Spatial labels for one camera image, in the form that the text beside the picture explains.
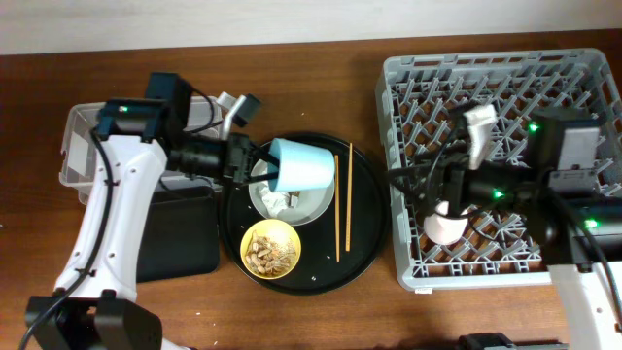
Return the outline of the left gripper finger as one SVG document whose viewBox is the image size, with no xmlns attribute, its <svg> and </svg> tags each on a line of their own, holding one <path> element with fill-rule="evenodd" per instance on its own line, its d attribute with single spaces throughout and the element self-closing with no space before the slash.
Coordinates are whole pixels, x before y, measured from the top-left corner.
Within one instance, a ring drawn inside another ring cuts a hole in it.
<svg viewBox="0 0 622 350">
<path fill-rule="evenodd" d="M 274 165 L 276 167 L 280 166 L 280 160 L 270 154 L 267 150 L 263 149 L 259 146 L 252 147 L 252 155 L 254 158 L 265 161 L 268 164 Z"/>
<path fill-rule="evenodd" d="M 248 184 L 253 184 L 253 183 L 258 183 L 258 182 L 263 182 L 263 181 L 270 181 L 270 180 L 278 180 L 279 177 L 279 172 L 272 172 L 272 173 L 266 173 L 266 174 L 262 174 L 262 175 L 257 175 L 257 176 L 251 176 L 249 178 Z"/>
</svg>

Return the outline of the light blue plastic cup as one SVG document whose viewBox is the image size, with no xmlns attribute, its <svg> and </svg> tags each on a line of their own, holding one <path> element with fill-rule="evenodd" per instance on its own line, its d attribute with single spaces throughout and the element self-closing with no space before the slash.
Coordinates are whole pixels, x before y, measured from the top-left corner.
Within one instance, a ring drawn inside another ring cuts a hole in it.
<svg viewBox="0 0 622 350">
<path fill-rule="evenodd" d="M 279 160 L 279 165 L 269 163 L 267 169 L 268 174 L 278 175 L 268 181 L 274 193 L 324 189 L 333 181 L 335 163 L 327 149 L 275 138 L 269 154 Z"/>
</svg>

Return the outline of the pink plastic cup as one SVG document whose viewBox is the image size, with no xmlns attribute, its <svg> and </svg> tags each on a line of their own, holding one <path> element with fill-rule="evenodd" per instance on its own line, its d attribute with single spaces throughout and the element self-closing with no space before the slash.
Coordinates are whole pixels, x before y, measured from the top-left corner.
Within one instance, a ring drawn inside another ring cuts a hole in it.
<svg viewBox="0 0 622 350">
<path fill-rule="evenodd" d="M 425 235 L 438 245 L 452 245 L 463 236 L 468 219 L 446 219 L 432 214 L 423 221 Z"/>
</svg>

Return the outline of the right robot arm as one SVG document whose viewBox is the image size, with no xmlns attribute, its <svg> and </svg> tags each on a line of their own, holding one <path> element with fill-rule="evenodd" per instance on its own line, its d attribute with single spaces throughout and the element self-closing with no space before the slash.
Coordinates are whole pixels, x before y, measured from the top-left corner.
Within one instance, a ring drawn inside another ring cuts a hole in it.
<svg viewBox="0 0 622 350">
<path fill-rule="evenodd" d="M 449 113 L 469 148 L 440 148 L 418 194 L 427 216 L 466 220 L 501 209 L 526 219 L 565 308 L 573 349 L 621 346 L 621 200 L 599 194 L 595 167 L 602 121 L 572 108 L 537 110 L 522 167 L 486 159 L 498 120 L 490 105 Z"/>
</svg>

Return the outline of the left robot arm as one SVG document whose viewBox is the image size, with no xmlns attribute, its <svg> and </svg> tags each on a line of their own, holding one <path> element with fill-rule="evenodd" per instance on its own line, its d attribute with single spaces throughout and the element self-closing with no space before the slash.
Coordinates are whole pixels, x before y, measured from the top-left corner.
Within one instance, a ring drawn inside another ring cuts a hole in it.
<svg viewBox="0 0 622 350">
<path fill-rule="evenodd" d="M 190 101 L 198 92 L 176 73 L 154 72 L 142 98 L 112 98 L 89 132 L 96 169 L 71 257 L 49 297 L 31 297 L 27 330 L 44 349 L 173 349 L 160 319 L 137 305 L 139 251 L 156 186 L 167 170 L 211 177 L 227 185 L 259 181 L 252 163 L 279 161 L 247 135 L 260 102 L 222 94 L 208 104 L 227 113 L 218 138 L 188 130 Z"/>
</svg>

